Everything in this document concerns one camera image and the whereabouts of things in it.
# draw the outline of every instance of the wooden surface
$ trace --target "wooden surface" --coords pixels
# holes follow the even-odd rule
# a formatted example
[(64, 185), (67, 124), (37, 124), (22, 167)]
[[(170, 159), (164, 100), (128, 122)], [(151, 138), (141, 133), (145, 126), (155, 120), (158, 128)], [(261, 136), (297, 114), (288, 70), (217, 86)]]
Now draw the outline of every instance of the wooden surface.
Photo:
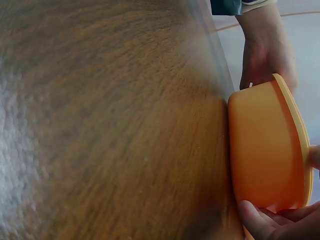
[(0, 3), (0, 239), (241, 239), (211, 21), (201, 1)]

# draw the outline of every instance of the white floor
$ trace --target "white floor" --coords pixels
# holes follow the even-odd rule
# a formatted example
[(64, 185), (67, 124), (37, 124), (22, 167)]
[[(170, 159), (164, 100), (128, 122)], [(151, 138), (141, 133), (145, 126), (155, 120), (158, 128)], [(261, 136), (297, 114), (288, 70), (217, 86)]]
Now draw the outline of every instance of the white floor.
[[(310, 2), (317, 4), (320, 10), (320, 1)], [(320, 13), (285, 16), (282, 19), (296, 53), (300, 85), (296, 91), (295, 100), (306, 124), (311, 143), (320, 145)], [(234, 89), (237, 91), (241, 79), (245, 43), (242, 30), (239, 26), (235, 26), (219, 31), (218, 35)], [(319, 173), (315, 171), (310, 203), (318, 200), (320, 200), (320, 180)]]

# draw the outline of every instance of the orange plastic container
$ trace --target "orange plastic container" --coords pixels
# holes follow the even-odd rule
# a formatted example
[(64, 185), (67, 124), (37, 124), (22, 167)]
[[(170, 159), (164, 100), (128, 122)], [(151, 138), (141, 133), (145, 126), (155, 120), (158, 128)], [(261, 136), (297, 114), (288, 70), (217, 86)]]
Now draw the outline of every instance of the orange plastic container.
[(307, 205), (310, 141), (284, 79), (235, 92), (228, 101), (235, 198), (273, 212)]

